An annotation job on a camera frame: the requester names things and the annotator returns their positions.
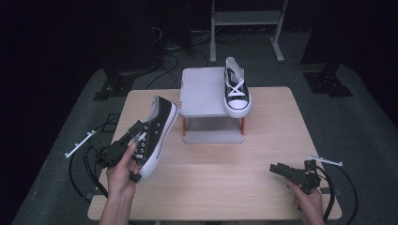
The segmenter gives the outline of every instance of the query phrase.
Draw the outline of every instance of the shoelace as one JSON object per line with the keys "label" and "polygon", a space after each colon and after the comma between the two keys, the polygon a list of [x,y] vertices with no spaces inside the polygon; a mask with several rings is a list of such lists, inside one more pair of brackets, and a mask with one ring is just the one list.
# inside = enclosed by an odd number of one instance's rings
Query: shoelace
{"label": "shoelace", "polygon": [[232,91],[231,91],[230,93],[228,93],[228,97],[233,97],[233,96],[245,96],[245,94],[244,94],[243,92],[241,92],[241,91],[238,90],[238,89],[240,88],[240,86],[241,86],[242,84],[244,84],[244,83],[245,83],[245,80],[244,80],[244,79],[240,79],[240,82],[239,82],[235,87],[233,87],[233,86],[231,86],[231,85],[229,84],[229,82],[226,82],[226,85],[227,85],[228,87],[232,88]]}

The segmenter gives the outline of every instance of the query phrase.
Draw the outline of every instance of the gray carpet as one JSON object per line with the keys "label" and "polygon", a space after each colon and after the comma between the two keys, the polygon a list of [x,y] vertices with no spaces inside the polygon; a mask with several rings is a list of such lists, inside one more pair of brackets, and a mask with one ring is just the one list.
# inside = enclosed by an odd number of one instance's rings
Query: gray carpet
{"label": "gray carpet", "polygon": [[[311,134],[318,154],[344,163],[344,170],[355,183],[359,194],[359,209],[352,224],[396,224],[398,221],[398,131],[384,114],[369,92],[359,74],[341,65],[337,71],[340,81],[353,97],[329,97],[313,94],[302,73],[318,71],[322,65],[301,65],[309,33],[285,33],[280,46],[285,62],[277,63],[269,43],[270,33],[240,36],[244,40],[234,44],[218,44],[216,64],[223,67],[227,56],[234,56],[245,68],[249,86],[287,86]],[[209,56],[208,44],[195,45],[195,50]],[[207,66],[207,59],[199,52],[174,52],[178,66],[172,71],[176,83],[166,74],[150,85],[150,89],[180,87],[184,68]],[[164,66],[171,69],[174,57],[165,56]],[[139,77],[132,89],[145,89],[157,76],[157,71]],[[26,197],[13,224],[97,224],[87,217],[89,203],[73,189],[69,181],[69,159],[64,154],[80,142],[87,131],[105,122],[108,114],[121,113],[125,97],[110,97],[107,101],[92,101],[105,81],[99,70],[93,74],[59,133],[53,149]],[[109,144],[112,133],[98,133]],[[77,152],[72,165],[72,175],[77,187],[84,193],[93,192],[94,185],[85,173],[82,157],[84,149]],[[343,210],[341,219],[328,224],[345,224],[354,210],[354,196],[343,175],[331,166],[324,165],[334,186],[341,190],[337,197]],[[138,223],[153,224],[147,221]],[[300,224],[299,221],[277,221],[276,224]]]}

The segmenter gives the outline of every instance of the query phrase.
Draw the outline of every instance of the white sneaker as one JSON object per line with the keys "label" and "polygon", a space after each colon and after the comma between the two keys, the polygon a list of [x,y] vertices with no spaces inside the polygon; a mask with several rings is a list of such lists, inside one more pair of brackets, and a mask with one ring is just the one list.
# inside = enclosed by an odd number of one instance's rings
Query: white sneaker
{"label": "white sneaker", "polygon": [[225,110],[233,118],[242,118],[252,109],[252,97],[244,79],[245,71],[235,62],[233,57],[226,59],[225,78]]}

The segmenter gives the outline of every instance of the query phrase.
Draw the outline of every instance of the white platform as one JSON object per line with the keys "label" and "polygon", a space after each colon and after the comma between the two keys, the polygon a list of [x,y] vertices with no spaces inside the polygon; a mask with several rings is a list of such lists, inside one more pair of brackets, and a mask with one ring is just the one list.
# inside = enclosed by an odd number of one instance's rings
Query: white platform
{"label": "white platform", "polygon": [[185,143],[242,143],[242,119],[224,109],[224,67],[186,68],[182,72],[179,113]]}

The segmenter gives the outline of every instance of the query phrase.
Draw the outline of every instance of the human hand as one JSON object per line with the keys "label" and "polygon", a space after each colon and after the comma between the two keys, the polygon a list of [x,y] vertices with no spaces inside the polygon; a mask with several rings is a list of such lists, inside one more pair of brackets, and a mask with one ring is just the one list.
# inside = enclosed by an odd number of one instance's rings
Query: human hand
{"label": "human hand", "polygon": [[324,225],[322,194],[318,189],[313,188],[309,195],[306,195],[296,184],[288,180],[287,185],[295,193],[295,207],[303,214],[302,221],[305,225]]}
{"label": "human hand", "polygon": [[132,143],[115,167],[108,168],[109,198],[114,196],[132,199],[135,194],[135,183],[130,180],[130,172],[137,174],[140,170],[137,162],[131,159],[135,152],[135,143]]}
{"label": "human hand", "polygon": [[137,162],[131,157],[135,152],[132,143],[119,163],[108,168],[108,200],[102,212],[99,225],[125,225],[129,222],[132,198],[135,194],[135,183],[130,180],[130,173],[137,174],[140,170]]}

